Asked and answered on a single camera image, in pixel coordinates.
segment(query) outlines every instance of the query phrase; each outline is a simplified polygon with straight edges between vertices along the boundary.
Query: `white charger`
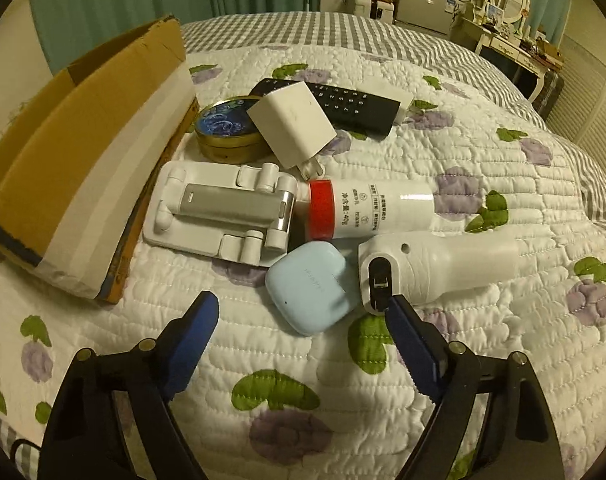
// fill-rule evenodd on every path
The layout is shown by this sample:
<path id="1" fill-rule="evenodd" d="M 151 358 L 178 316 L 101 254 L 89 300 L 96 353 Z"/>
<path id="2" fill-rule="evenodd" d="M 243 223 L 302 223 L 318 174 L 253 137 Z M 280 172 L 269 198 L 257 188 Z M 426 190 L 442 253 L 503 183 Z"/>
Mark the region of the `white charger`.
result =
<path id="1" fill-rule="evenodd" d="M 297 166 L 305 180 L 324 176 L 315 156 L 336 132 L 305 82 L 270 92 L 247 114 L 284 168 Z"/>

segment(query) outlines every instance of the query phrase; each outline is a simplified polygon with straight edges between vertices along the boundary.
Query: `bed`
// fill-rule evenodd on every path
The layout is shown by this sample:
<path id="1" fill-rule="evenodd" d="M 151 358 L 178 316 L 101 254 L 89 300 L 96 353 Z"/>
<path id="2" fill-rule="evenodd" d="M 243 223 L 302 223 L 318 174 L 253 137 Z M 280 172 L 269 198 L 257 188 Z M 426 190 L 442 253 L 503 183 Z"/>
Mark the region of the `bed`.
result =
<path id="1" fill-rule="evenodd" d="M 247 94 L 274 70 L 354 87 L 381 75 L 430 104 L 383 141 L 342 130 L 321 152 L 329 176 L 423 178 L 435 193 L 431 229 L 518 240 L 518 277 L 421 307 L 450 340 L 505 357 L 524 351 L 561 442 L 567 479 L 606 445 L 606 177 L 544 121 L 491 64 L 444 40 L 347 14 L 222 16 L 183 26 L 202 105 Z M 176 158 L 186 157 L 185 143 Z M 507 222 L 484 224 L 489 206 Z M 0 257 L 0 444 L 40 444 L 49 407 L 77 349 L 132 348 L 213 291 L 221 320 L 187 390 L 171 404 L 212 479 L 290 480 L 398 473 L 432 405 L 418 394 L 384 325 L 356 308 L 325 333 L 296 336 L 263 286 L 265 271 L 139 241 L 124 298 L 113 307 L 72 298 Z M 260 394 L 265 377 L 304 391 Z M 138 473 L 149 478 L 127 402 L 119 401 Z M 459 454 L 464 470 L 483 405 Z M 35 479 L 38 453 L 16 464 Z"/>

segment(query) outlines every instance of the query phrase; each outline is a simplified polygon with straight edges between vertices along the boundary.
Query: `tv remote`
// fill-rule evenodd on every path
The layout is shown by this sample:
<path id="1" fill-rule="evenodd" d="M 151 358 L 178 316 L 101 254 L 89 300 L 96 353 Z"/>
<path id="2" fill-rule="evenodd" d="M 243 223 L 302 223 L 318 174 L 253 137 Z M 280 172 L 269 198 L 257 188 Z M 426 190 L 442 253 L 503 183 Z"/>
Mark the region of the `tv remote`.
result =
<path id="1" fill-rule="evenodd" d="M 262 79 L 251 90 L 250 95 L 262 97 L 298 82 L 287 79 Z M 357 90 L 317 83 L 305 84 L 323 108 L 332 126 L 366 136 L 387 136 L 401 105 L 398 101 Z"/>

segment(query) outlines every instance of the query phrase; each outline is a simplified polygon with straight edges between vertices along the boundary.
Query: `screw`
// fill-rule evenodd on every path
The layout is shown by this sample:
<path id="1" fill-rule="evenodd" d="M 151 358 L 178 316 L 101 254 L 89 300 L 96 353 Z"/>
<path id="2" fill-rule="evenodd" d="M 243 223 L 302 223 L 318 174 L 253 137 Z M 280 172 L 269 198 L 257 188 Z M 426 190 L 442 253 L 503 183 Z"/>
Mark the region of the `screw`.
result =
<path id="1" fill-rule="evenodd" d="M 461 343 L 461 341 L 452 341 L 449 344 L 449 349 L 454 352 L 454 354 L 464 354 L 465 353 L 465 345 Z"/>
<path id="2" fill-rule="evenodd" d="M 77 352 L 77 359 L 79 361 L 87 361 L 88 359 L 90 359 L 90 357 L 92 357 L 92 351 L 90 350 L 90 348 L 81 348 Z"/>
<path id="3" fill-rule="evenodd" d="M 512 354 L 512 359 L 514 359 L 519 365 L 528 363 L 528 357 L 523 352 L 514 352 Z"/>
<path id="4" fill-rule="evenodd" d="M 154 347 L 157 345 L 157 342 L 154 339 L 144 339 L 139 342 L 139 350 L 144 352 L 149 352 L 150 350 L 154 350 Z"/>

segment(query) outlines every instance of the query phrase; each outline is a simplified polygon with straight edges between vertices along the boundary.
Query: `white tube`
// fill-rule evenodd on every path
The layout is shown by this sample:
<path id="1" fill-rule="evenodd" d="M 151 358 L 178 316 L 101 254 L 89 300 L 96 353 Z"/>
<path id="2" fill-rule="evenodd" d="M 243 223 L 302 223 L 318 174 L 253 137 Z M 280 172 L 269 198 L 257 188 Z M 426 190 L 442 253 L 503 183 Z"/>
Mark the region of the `white tube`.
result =
<path id="1" fill-rule="evenodd" d="M 434 215 L 426 182 L 318 180 L 309 190 L 307 230 L 314 240 L 427 230 Z"/>
<path id="2" fill-rule="evenodd" d="M 294 201 L 294 214 L 301 218 L 307 218 L 310 200 L 309 184 L 307 182 L 298 182 L 296 200 Z"/>

